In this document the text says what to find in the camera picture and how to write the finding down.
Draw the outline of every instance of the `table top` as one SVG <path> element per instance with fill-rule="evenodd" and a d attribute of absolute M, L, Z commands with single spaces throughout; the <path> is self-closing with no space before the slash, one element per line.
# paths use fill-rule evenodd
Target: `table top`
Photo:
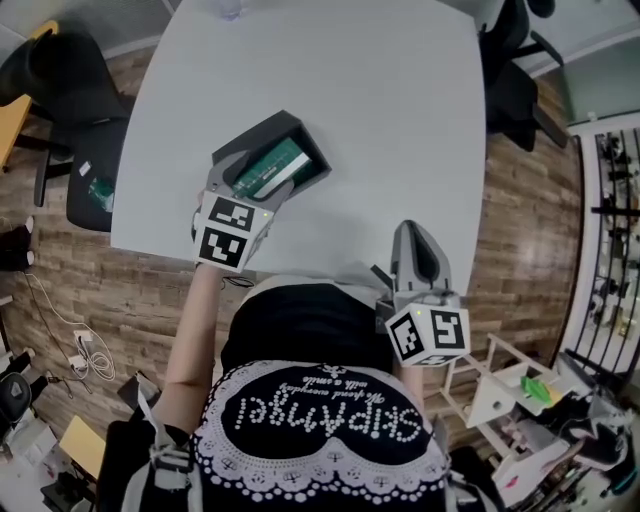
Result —
<path fill-rule="evenodd" d="M 0 166 L 7 163 L 30 106 L 31 98 L 23 94 L 6 107 L 0 107 Z"/>
<path fill-rule="evenodd" d="M 212 4 L 184 0 L 151 61 L 120 162 L 112 246 L 192 259 L 211 153 L 285 109 L 333 171 L 282 206 L 248 268 L 387 270 L 396 227 L 413 219 L 465 293 L 485 162 L 473 20 L 425 0 L 264 1 L 233 22 Z"/>

